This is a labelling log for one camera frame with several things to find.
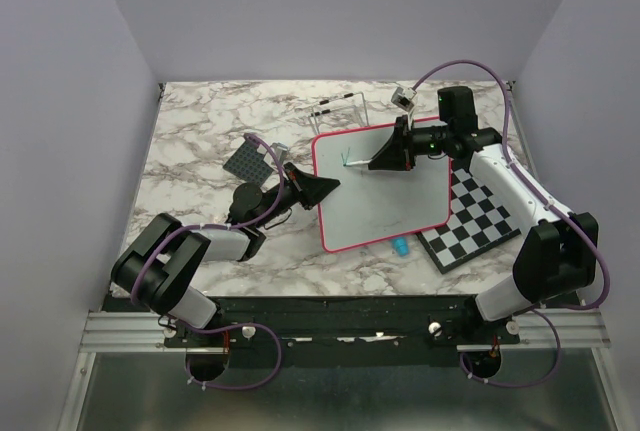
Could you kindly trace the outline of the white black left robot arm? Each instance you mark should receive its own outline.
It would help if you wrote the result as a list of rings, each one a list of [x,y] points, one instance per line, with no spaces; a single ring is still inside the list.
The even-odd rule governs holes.
[[[253,258],[269,222],[299,205],[310,210],[340,186],[299,170],[280,167],[280,182],[264,191],[255,183],[239,185],[223,224],[184,225],[160,213],[115,262],[111,282],[134,302],[156,314],[187,324],[187,333],[201,346],[214,344],[222,331],[218,306],[191,281],[203,262],[242,262]]]

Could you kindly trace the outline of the white whiteboard marker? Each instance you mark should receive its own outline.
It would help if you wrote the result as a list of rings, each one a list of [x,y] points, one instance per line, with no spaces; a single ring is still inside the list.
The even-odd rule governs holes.
[[[346,161],[343,163],[344,167],[359,167],[359,166],[368,166],[371,163],[371,160],[353,160]]]

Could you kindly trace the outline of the pink framed whiteboard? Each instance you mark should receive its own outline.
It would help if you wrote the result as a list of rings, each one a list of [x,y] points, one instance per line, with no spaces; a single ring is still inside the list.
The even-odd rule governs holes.
[[[451,214],[451,160],[420,156],[410,171],[370,171],[344,162],[371,158],[391,123],[323,133],[311,143],[314,173],[340,181],[318,205],[322,246],[341,252],[445,224]]]

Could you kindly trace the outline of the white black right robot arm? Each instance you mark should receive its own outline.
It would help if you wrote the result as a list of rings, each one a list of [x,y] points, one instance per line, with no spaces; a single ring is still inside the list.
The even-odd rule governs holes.
[[[480,343],[496,321],[549,298],[577,291],[595,279],[598,223],[557,202],[510,158],[501,134],[481,128],[473,91],[467,86],[437,92],[438,126],[418,127],[397,118],[386,143],[369,160],[376,171],[410,171],[419,156],[444,154],[477,178],[514,218],[524,237],[509,277],[475,296],[460,318],[460,330]]]

